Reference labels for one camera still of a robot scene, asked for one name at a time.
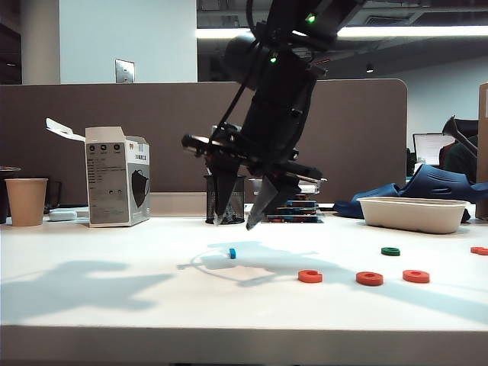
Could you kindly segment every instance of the white bowl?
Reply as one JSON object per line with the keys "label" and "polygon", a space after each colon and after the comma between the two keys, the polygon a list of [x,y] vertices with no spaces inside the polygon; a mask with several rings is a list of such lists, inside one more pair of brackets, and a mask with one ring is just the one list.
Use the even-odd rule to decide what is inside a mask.
{"label": "white bowl", "polygon": [[455,232],[466,201],[403,197],[359,198],[367,225],[448,234]]}

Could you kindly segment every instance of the green led light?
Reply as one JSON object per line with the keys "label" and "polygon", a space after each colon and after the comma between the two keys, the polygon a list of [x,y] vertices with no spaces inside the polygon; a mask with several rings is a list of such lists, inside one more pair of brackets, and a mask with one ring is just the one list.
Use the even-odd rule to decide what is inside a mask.
{"label": "green led light", "polygon": [[316,20],[316,15],[314,13],[310,13],[308,14],[308,17],[305,18],[305,21],[308,23],[308,24],[312,24],[314,23]]}

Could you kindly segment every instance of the computer monitor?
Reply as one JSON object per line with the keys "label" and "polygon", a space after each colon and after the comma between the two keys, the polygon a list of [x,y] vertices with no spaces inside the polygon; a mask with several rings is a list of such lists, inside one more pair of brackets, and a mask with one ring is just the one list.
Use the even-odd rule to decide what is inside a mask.
{"label": "computer monitor", "polygon": [[417,162],[424,159],[426,164],[439,165],[439,152],[454,141],[454,137],[442,133],[414,133],[413,147]]}

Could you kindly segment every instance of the paper cup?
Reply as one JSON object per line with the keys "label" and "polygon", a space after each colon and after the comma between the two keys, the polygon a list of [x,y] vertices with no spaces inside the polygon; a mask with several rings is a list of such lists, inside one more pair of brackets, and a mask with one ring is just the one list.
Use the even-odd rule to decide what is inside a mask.
{"label": "paper cup", "polygon": [[43,223],[47,178],[5,179],[12,226]]}

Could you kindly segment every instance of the black chair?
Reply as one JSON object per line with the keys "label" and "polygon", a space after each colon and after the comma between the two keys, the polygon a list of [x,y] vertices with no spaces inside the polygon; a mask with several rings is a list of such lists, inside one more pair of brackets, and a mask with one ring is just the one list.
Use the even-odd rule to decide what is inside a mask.
{"label": "black chair", "polygon": [[468,140],[469,137],[478,134],[478,120],[462,120],[452,116],[445,123],[442,129],[444,135],[453,136],[459,143],[463,144],[466,149],[476,158],[478,148]]}

